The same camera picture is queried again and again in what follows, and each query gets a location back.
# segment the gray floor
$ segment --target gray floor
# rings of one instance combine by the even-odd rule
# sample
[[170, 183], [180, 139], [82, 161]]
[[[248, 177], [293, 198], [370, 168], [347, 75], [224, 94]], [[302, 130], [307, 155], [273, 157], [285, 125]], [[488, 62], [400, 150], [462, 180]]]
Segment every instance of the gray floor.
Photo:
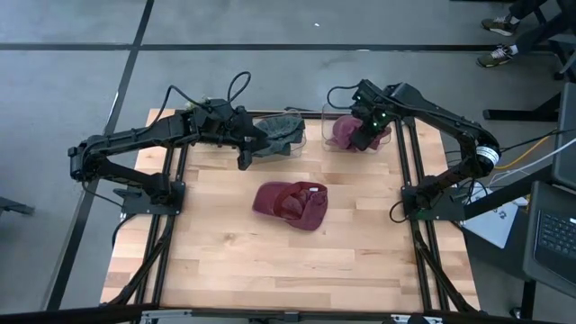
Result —
[[[169, 0], [154, 5], [144, 43], [494, 44], [479, 20], [506, 6], [448, 0]], [[0, 0], [0, 42], [132, 43], [145, 0]], [[556, 10], [554, 1], [544, 11]], [[527, 29], [534, 18], [523, 24]], [[147, 51], [138, 55], [116, 130], [143, 124], [175, 84], [193, 97], [222, 96], [241, 70], [253, 78], [237, 104], [319, 110], [335, 85], [370, 78], [408, 82], [430, 101], [481, 122], [502, 146], [540, 135], [553, 123], [484, 121], [482, 110], [528, 110], [563, 83], [556, 59], [534, 54], [495, 69], [474, 64], [480, 53], [359, 51]], [[0, 195], [36, 207], [32, 217], [0, 219], [0, 313], [42, 309], [56, 260], [81, 192], [68, 177], [66, 149], [106, 124], [127, 51], [0, 51]], [[335, 94], [343, 103], [349, 94]], [[177, 107], [184, 104], [175, 98]], [[527, 163], [550, 151], [548, 141]], [[445, 138], [445, 149], [456, 149]], [[515, 149], [504, 157], [513, 160]], [[131, 166], [135, 155], [118, 157]], [[114, 186], [99, 193], [112, 196]], [[111, 254], [116, 207], [94, 201], [63, 307], [98, 303]], [[506, 315], [522, 283], [471, 256], [481, 306]], [[574, 300], [542, 285], [537, 319], [572, 321]]]

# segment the yellow cable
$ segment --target yellow cable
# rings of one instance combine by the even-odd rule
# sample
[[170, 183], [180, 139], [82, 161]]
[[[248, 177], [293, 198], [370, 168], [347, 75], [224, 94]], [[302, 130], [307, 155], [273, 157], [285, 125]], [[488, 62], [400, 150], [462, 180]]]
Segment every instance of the yellow cable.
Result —
[[550, 136], [546, 136], [543, 139], [540, 139], [536, 144], [534, 144], [534, 146], [532, 148], [529, 148], [526, 152], [524, 152], [524, 154], [522, 154], [519, 158], [515, 159], [514, 161], [510, 162], [509, 164], [506, 164], [505, 166], [496, 166], [494, 167], [497, 170], [504, 170], [507, 169], [509, 167], [514, 166], [519, 160], [521, 160], [522, 158], [525, 158], [530, 152], [532, 152], [535, 148], [537, 148], [540, 144], [544, 143], [546, 140], [548, 140]]

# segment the black metal rail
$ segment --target black metal rail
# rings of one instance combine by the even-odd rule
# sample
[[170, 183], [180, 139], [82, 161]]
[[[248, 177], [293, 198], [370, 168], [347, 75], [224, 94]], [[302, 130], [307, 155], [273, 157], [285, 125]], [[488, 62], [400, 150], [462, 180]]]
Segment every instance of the black metal rail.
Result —
[[[163, 174], [170, 175], [170, 166], [172, 165], [173, 156], [174, 156], [174, 149], [173, 148], [167, 149], [166, 155], [164, 157], [164, 165], [162, 166]], [[146, 240], [146, 247], [144, 249], [143, 260], [150, 257], [150, 254], [152, 253], [152, 248], [154, 248], [154, 244], [158, 239], [158, 228], [160, 225], [160, 217], [161, 215], [158, 214], [152, 215], [152, 221], [150, 222], [150, 230], [148, 231], [148, 239]], [[145, 275], [144, 280], [136, 290], [134, 304], [140, 304], [144, 302], [144, 295], [146, 293], [147, 285], [148, 285], [148, 274]]]
[[[418, 177], [418, 183], [424, 178], [424, 166], [422, 165], [422, 155], [420, 153], [420, 144], [418, 141], [418, 133], [416, 132], [416, 123], [413, 118], [405, 118], [404, 121], [408, 125], [408, 130], [410, 134], [410, 143], [412, 144], [412, 156], [414, 158], [414, 164], [416, 166], [416, 175]], [[440, 251], [438, 249], [438, 241], [436, 237], [436, 229], [434, 228], [434, 222], [432, 220], [425, 220], [426, 234], [428, 236], [428, 245], [430, 247], [430, 252], [432, 257], [442, 267], [440, 262]], [[440, 281], [436, 278], [436, 288], [438, 293], [438, 300], [440, 303], [440, 310], [449, 311], [450, 304], [448, 303], [448, 297], [446, 291], [442, 288]]]
[[[178, 167], [176, 170], [176, 181], [183, 181], [184, 172], [186, 169], [186, 157], [188, 155], [188, 146], [180, 149], [180, 158], [178, 159]], [[160, 260], [158, 262], [158, 270], [156, 274], [156, 282], [154, 284], [154, 291], [152, 292], [152, 302], [160, 304], [160, 299], [162, 297], [162, 289], [164, 288], [164, 279], [166, 278], [166, 270], [168, 266], [168, 256], [170, 254], [170, 243], [172, 242], [172, 234], [174, 233], [174, 227], [176, 222], [176, 215], [168, 215], [166, 220], [166, 226], [170, 227], [170, 231], [166, 239], [166, 248], [162, 251], [160, 255]]]
[[[402, 129], [402, 122], [395, 121], [396, 137], [398, 141], [398, 151], [400, 153], [400, 166], [402, 169], [402, 178], [404, 179], [404, 186], [411, 185], [412, 179], [410, 177], [410, 165], [408, 163], [408, 154], [406, 152], [406, 141], [404, 140], [404, 131]], [[422, 297], [422, 307], [424, 311], [432, 310], [432, 301], [430, 299], [430, 287], [428, 286], [428, 276], [426, 273], [426, 264], [418, 249], [416, 248], [416, 233], [420, 231], [420, 225], [417, 220], [409, 220], [410, 231], [412, 233], [412, 243], [414, 244], [414, 255], [416, 258], [416, 268], [418, 269], [418, 283], [420, 287], [420, 296]]]

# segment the wooden tabletop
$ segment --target wooden tabletop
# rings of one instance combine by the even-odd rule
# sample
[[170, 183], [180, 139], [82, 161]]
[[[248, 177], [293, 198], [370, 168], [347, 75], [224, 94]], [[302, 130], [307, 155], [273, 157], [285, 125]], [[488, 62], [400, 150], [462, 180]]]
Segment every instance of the wooden tabletop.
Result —
[[[158, 110], [150, 111], [148, 122]], [[440, 134], [417, 123], [427, 174], [446, 170]], [[161, 305], [298, 311], [422, 311], [414, 247], [407, 222], [389, 220], [400, 199], [401, 165], [395, 131], [374, 154], [323, 148], [320, 121], [306, 121], [301, 157], [255, 160], [238, 171], [238, 153], [198, 144], [189, 150], [184, 208], [176, 218]], [[411, 159], [410, 137], [405, 139]], [[159, 172], [163, 148], [139, 152], [136, 169]], [[176, 172], [176, 161], [172, 175]], [[411, 165], [412, 182], [416, 172]], [[252, 202], [269, 181], [312, 181], [328, 188], [328, 211], [313, 232], [256, 215]], [[401, 207], [394, 211], [401, 218]], [[103, 288], [112, 299], [141, 263], [151, 217], [141, 215], [119, 231]], [[456, 288], [479, 307], [462, 233], [435, 222], [443, 268]], [[420, 224], [423, 234], [424, 224]], [[151, 272], [150, 300], [156, 270]], [[433, 305], [437, 291], [428, 270]]]

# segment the keyboard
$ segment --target keyboard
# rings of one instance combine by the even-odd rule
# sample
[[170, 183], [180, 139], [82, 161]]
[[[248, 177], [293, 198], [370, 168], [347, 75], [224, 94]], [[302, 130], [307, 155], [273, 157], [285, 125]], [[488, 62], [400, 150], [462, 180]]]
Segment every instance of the keyboard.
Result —
[[540, 211], [535, 260], [576, 284], [576, 214], [573, 217]]

